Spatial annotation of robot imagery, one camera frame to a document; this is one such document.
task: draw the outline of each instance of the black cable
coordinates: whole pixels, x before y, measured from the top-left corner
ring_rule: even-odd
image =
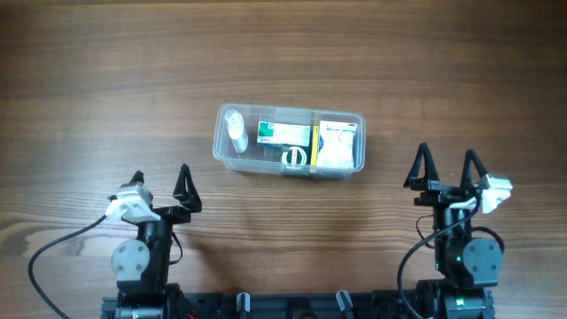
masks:
[[[419,218],[417,219],[417,221],[416,221],[416,230],[417,230],[417,233],[419,234],[419,237],[420,237],[422,240],[424,240],[425,238],[423,237],[421,230],[419,230],[419,221],[421,221],[422,218],[425,218],[425,217],[433,217],[433,215],[431,214],[431,215],[424,215],[424,216],[421,216],[421,217],[419,217]],[[430,245],[429,243],[425,243],[425,246],[426,246],[427,248],[430,248],[430,249],[435,249],[435,247],[433,247],[433,246]]]
[[[51,300],[49,298],[47,298],[47,295],[45,295],[45,292],[43,292],[42,288],[39,286],[39,284],[37,283],[37,281],[35,280],[35,276],[34,276],[34,262],[37,259],[37,257],[39,257],[39,255],[41,253],[43,253],[44,251],[48,250],[50,247],[59,244],[60,242],[66,241],[69,238],[75,237],[77,235],[81,235],[83,232],[88,231],[88,230],[92,230],[93,228],[95,228],[99,223],[103,222],[103,220],[106,218],[106,215],[103,215],[102,217],[100,217],[100,219],[98,219],[98,221],[93,222],[92,224],[90,224],[89,226],[83,228],[82,230],[77,230],[72,234],[63,236],[59,239],[55,239],[52,242],[48,243],[47,245],[43,246],[42,248],[40,248],[37,252],[34,253],[34,255],[32,256],[32,259],[29,261],[29,264],[27,265],[27,274],[29,275],[29,280],[31,280],[32,285],[34,286],[34,288],[37,290],[37,293],[39,293],[40,297],[42,297],[43,301],[45,301],[45,303],[47,303],[51,309],[53,309],[53,311],[55,311],[56,314],[58,314],[61,318],[64,319],[70,319],[68,315],[65,315],[63,313],[63,311],[61,311],[57,306],[55,306],[55,304],[53,302],[51,302]]]
[[[177,235],[173,231],[171,233],[173,234],[175,243],[179,246],[179,250],[181,251],[181,256],[179,256],[179,259],[177,261],[170,261],[169,266],[175,265],[177,262],[181,261],[181,258],[183,258],[183,248],[181,247],[181,244],[179,243],[179,239],[177,238]]]
[[[470,214],[461,219],[458,222],[455,222],[454,224],[452,224],[451,226],[445,228],[444,230],[432,233],[431,235],[429,235],[428,237],[426,237],[424,240],[420,241],[419,243],[417,243],[416,245],[414,245],[404,256],[404,258],[401,260],[400,266],[398,267],[398,293],[400,294],[400,298],[401,301],[403,302],[403,304],[408,308],[409,312],[414,315],[415,318],[417,319],[423,319],[423,317],[421,317],[417,311],[411,307],[411,305],[408,302],[408,299],[406,298],[406,294],[403,291],[402,288],[402,283],[401,283],[401,278],[404,272],[404,267],[406,266],[406,263],[409,260],[409,257],[411,257],[411,255],[413,253],[415,253],[421,246],[429,243],[432,239],[439,237],[441,235],[446,234],[449,230],[452,230],[455,227],[458,227],[459,225],[463,224],[464,222],[470,221],[470,219],[478,212],[478,208],[480,207],[480,195],[477,194],[475,195],[476,199],[477,199],[477,204],[475,205],[475,207],[472,209],[472,211],[470,211]]]
[[[498,243],[498,246],[500,247],[500,250],[502,250],[502,254],[504,254],[504,248],[506,248],[504,245],[504,240],[502,240],[502,237],[498,236],[498,234],[494,230],[491,230],[488,227],[484,227],[484,226],[477,226],[477,227],[473,227],[471,231],[482,231],[494,237],[494,239]]]

